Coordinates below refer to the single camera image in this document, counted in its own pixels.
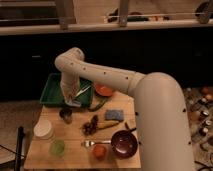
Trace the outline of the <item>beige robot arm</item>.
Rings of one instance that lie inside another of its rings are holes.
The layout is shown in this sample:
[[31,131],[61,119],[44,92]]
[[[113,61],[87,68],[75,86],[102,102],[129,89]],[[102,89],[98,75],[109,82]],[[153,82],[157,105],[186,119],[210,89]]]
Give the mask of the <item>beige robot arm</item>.
[[80,76],[134,98],[142,171],[196,171],[186,103],[173,77],[90,64],[76,47],[57,56],[55,66],[65,97],[72,78]]

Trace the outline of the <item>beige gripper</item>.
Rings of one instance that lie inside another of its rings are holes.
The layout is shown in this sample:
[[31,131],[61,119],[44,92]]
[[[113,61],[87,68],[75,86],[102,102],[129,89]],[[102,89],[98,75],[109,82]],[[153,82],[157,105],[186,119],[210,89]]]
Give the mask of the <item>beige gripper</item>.
[[69,84],[67,82],[60,83],[64,102],[70,107],[80,107],[81,103],[76,100],[76,95],[79,91],[79,82]]

